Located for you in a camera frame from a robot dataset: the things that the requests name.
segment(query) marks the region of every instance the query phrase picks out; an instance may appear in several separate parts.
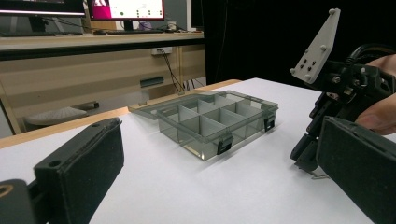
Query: power strip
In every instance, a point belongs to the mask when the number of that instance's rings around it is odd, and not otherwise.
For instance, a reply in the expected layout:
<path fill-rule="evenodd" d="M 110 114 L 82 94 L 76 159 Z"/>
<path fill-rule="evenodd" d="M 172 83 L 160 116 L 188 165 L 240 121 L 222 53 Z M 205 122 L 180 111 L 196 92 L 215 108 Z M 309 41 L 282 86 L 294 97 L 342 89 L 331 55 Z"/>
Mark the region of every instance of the power strip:
<path fill-rule="evenodd" d="M 151 55 L 159 55 L 159 54 L 163 54 L 163 52 L 165 52 L 165 54 L 172 53 L 172 47 L 151 49 Z"/>

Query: wooden desk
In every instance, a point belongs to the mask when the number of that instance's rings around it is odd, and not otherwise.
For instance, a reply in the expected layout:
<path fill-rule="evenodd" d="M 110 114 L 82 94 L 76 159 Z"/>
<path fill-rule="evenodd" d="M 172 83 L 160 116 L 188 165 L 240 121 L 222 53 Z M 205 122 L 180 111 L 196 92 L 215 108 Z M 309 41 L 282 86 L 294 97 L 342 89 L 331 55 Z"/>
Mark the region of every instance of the wooden desk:
<path fill-rule="evenodd" d="M 24 133 L 33 114 L 204 77 L 204 43 L 195 33 L 2 37 L 0 99 Z M 173 48 L 167 60 L 151 55 L 159 47 Z"/>
<path fill-rule="evenodd" d="M 214 90 L 214 89 L 217 89 L 220 87 L 224 87 L 224 86 L 228 86 L 228 85 L 231 85 L 231 84 L 234 84 L 237 82 L 239 82 L 239 80 L 231 79 L 231 80 L 223 81 L 220 83 L 204 86 L 204 87 L 198 88 L 196 90 L 211 91 L 211 90 Z M 14 136 L 2 138 L 2 139 L 0 139 L 0 149 L 4 148 L 4 147 L 10 147 L 13 145 L 24 143 L 27 141 L 31 141 L 33 139 L 41 138 L 44 136 L 48 136 L 48 135 L 51 135 L 54 133 L 60 133 L 60 132 L 64 132 L 67 130 L 71 130 L 71 129 L 74 129 L 74 128 L 77 128 L 77 127 L 80 127 L 83 125 L 92 124 L 99 120 L 118 117 L 118 116 L 121 116 L 121 115 L 124 115 L 127 113 L 129 113 L 129 110 L 128 110 L 128 107 L 125 106 L 123 108 L 107 111 L 105 113 L 89 116 L 87 118 L 76 119 L 76 120 L 68 121 L 65 123 L 58 124 L 58 125 L 53 125 L 53 126 L 49 126 L 46 128 L 34 130 L 34 131 L 31 131 L 28 133 L 20 133 L 20 134 L 14 135 Z"/>

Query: computer monitor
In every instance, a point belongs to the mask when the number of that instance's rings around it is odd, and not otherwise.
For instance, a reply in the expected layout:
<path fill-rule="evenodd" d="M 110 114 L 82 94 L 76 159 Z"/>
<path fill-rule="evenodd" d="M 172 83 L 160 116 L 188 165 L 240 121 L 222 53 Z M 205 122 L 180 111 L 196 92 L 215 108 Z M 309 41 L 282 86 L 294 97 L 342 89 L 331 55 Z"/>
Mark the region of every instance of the computer monitor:
<path fill-rule="evenodd" d="M 88 0 L 91 21 L 123 21 L 133 30 L 133 21 L 164 21 L 163 0 Z"/>
<path fill-rule="evenodd" d="M 0 0 L 0 16 L 29 17 L 34 32 L 45 32 L 43 17 L 84 18 L 82 0 Z"/>
<path fill-rule="evenodd" d="M 204 30 L 202 0 L 191 0 L 191 27 L 197 31 Z"/>

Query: clear plastic organizer box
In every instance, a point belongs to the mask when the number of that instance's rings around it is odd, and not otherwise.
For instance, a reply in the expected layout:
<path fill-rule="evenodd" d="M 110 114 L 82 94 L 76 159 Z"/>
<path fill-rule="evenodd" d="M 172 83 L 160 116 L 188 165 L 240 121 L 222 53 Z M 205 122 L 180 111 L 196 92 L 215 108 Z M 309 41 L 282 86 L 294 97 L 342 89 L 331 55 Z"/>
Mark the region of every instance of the clear plastic organizer box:
<path fill-rule="evenodd" d="M 275 126 L 276 103 L 235 91 L 179 96 L 130 111 L 157 119 L 160 132 L 206 161 Z"/>

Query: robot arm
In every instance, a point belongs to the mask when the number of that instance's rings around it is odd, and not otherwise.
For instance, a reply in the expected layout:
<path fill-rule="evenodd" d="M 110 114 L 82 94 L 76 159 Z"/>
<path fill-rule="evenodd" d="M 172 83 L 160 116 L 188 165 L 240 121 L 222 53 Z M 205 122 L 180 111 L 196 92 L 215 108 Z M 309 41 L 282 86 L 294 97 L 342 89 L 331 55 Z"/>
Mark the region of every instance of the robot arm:
<path fill-rule="evenodd" d="M 354 121 L 370 105 L 395 92 L 395 77 L 369 61 L 396 53 L 363 45 L 345 62 L 327 61 L 340 10 L 331 9 L 317 37 L 291 73 L 322 91 L 307 133 L 290 157 L 313 174 L 319 166 L 374 223 L 396 223 L 396 144 Z"/>

